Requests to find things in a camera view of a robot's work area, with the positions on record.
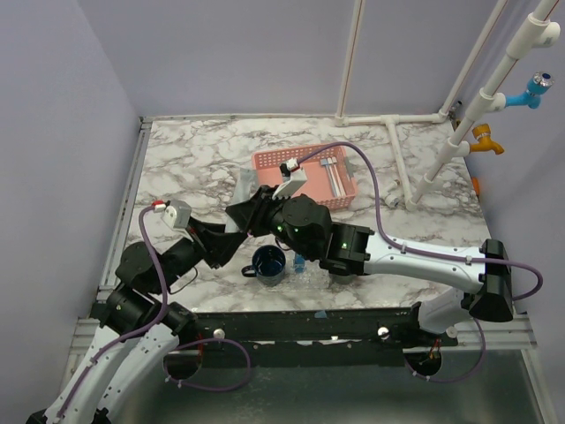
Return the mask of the grey toothbrush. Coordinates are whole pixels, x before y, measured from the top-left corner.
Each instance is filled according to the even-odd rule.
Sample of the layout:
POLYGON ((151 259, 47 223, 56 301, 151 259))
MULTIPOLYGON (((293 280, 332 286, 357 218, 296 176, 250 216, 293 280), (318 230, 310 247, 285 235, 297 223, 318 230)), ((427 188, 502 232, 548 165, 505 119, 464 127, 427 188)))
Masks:
POLYGON ((335 180, 334 174, 333 174, 333 170, 332 170, 332 161, 330 158, 323 158, 320 160, 320 165, 326 170, 327 174, 328 174, 328 179, 330 182, 330 186, 331 186, 331 190, 333 195, 336 198, 339 198, 341 196, 341 191, 339 189, 339 186, 335 180))

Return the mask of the dark green mug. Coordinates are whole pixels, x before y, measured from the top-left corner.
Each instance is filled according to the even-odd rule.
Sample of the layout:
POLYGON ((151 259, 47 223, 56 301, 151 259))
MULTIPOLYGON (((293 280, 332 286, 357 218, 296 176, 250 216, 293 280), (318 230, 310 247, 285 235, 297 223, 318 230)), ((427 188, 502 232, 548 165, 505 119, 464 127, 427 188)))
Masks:
POLYGON ((332 285, 337 285, 340 287, 353 287, 355 285, 359 285, 365 281, 365 276, 358 276, 358 275, 347 275, 341 276, 337 274, 330 274, 330 283, 332 285))

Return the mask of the pink plastic basket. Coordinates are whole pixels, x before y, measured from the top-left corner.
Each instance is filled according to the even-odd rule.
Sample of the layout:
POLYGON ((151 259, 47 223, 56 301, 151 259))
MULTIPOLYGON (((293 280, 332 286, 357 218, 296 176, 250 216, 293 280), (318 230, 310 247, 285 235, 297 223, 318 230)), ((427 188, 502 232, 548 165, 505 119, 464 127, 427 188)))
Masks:
MULTIPOLYGON (((257 171, 259 185, 277 186, 283 182, 279 166, 291 158, 300 159, 321 148, 321 145, 281 148, 253 153, 252 167, 257 171)), ((357 180, 354 178, 347 151, 344 147, 333 147, 305 161, 301 167, 305 170, 307 182, 296 192, 296 196, 305 194, 330 210, 348 208, 358 194, 357 180), (339 174, 347 193, 336 198, 331 190, 328 174, 320 165, 323 158, 335 157, 339 174)))

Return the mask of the dark blue mug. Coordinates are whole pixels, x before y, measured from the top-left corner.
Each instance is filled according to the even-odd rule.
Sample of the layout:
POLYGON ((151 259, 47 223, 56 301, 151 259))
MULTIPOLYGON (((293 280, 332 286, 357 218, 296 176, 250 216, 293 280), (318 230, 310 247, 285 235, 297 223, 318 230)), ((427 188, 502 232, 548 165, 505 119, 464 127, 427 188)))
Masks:
POLYGON ((284 251, 272 245, 258 248, 252 255, 251 263, 241 269, 248 278, 257 278, 267 287, 277 286, 284 278, 286 257, 284 251))

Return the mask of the blue toothpaste tube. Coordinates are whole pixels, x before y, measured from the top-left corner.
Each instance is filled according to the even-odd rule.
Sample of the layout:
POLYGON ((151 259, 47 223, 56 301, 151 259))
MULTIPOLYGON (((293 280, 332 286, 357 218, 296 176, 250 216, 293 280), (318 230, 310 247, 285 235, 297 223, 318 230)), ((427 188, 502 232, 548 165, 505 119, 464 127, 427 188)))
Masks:
POLYGON ((293 270, 296 274, 302 274, 305 272, 305 268, 306 268, 306 261, 305 258, 298 254, 295 253, 294 257, 293 257, 293 270))

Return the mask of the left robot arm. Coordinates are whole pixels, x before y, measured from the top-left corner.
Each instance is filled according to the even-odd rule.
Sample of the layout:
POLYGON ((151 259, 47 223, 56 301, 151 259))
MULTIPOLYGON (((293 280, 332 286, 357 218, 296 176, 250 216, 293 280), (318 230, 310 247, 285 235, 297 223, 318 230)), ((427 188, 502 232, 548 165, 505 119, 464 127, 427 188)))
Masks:
POLYGON ((113 423, 124 401, 176 349, 203 356, 204 337, 197 317, 176 302, 170 287, 200 261, 212 268, 226 264, 246 240, 221 224, 195 221, 188 235, 164 254, 147 238, 128 246, 116 274, 120 283, 109 295, 85 358, 56 401, 32 413, 30 423, 113 423))

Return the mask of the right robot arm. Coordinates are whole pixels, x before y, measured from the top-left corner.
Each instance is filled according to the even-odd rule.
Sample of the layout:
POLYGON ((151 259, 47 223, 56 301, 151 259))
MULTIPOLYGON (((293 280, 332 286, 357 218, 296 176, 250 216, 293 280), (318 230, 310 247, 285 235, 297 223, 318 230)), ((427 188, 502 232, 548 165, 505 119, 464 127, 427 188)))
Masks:
POLYGON ((273 199, 263 186, 248 201, 226 208, 248 235, 273 235, 308 261, 338 276, 396 275, 448 286, 435 299, 413 307, 407 338, 428 345, 438 334, 471 318, 509 322, 513 318, 511 271, 502 242, 480 247, 448 247, 393 238, 368 227, 338 223, 329 209, 301 194, 273 199))

